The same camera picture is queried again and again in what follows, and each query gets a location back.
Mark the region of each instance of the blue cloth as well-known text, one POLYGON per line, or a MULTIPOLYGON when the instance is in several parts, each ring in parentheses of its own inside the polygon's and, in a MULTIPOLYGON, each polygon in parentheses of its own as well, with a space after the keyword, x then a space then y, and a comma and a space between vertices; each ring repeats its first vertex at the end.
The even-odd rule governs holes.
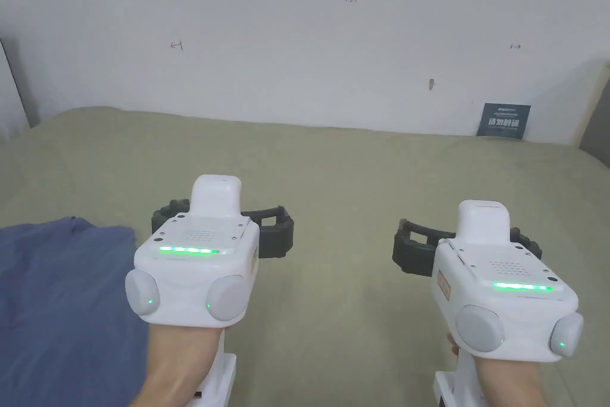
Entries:
POLYGON ((142 387, 148 326, 125 275, 135 237, 65 218, 0 229, 0 405, 124 407, 142 387))

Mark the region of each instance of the green led light strip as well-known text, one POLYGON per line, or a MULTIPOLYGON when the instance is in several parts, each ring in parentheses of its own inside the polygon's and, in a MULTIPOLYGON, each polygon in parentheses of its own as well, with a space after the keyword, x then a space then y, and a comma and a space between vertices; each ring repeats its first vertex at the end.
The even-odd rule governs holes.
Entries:
POLYGON ((499 289, 528 289, 534 291, 552 291, 552 286, 542 286, 539 284, 521 284, 521 283, 491 283, 493 287, 499 289))
POLYGON ((209 250, 208 248, 187 248, 187 247, 159 247, 161 251, 171 251, 172 253, 180 253, 184 256, 211 256, 219 254, 220 250, 209 250))

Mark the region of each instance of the controller handle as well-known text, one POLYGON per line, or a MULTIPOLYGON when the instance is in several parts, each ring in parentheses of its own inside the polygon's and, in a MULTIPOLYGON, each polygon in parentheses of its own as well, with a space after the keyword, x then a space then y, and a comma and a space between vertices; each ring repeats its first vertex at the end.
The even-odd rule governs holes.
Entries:
POLYGON ((459 351, 458 365, 453 385, 453 400, 456 407, 487 407, 483 390, 479 384, 475 358, 468 352, 459 351))

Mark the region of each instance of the forearm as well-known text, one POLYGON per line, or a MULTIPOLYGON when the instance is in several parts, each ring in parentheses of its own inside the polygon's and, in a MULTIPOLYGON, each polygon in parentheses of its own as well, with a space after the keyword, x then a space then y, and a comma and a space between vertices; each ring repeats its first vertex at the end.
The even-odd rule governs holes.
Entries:
POLYGON ((484 389, 483 394, 489 407, 547 407, 540 387, 505 391, 484 389))
POLYGON ((497 363, 477 361, 477 373, 489 407, 547 407, 537 364, 503 361, 493 370, 490 364, 497 363))
POLYGON ((192 399, 193 393, 174 382, 147 378, 137 397, 129 407, 184 407, 192 399))

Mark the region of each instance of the bed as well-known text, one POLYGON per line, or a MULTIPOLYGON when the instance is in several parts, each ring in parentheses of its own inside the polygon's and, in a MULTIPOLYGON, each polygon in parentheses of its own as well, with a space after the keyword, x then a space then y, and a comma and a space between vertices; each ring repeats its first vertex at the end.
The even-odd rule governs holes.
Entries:
POLYGON ((577 354, 542 370, 553 407, 610 399, 610 170, 577 148, 190 119, 79 108, 0 146, 0 227, 67 216, 128 226, 189 197, 198 175, 242 179, 242 208, 281 204, 294 248, 262 260, 231 406, 432 406, 455 357, 430 279, 391 261, 401 218, 455 230, 465 199, 497 200, 573 286, 585 316, 577 354))

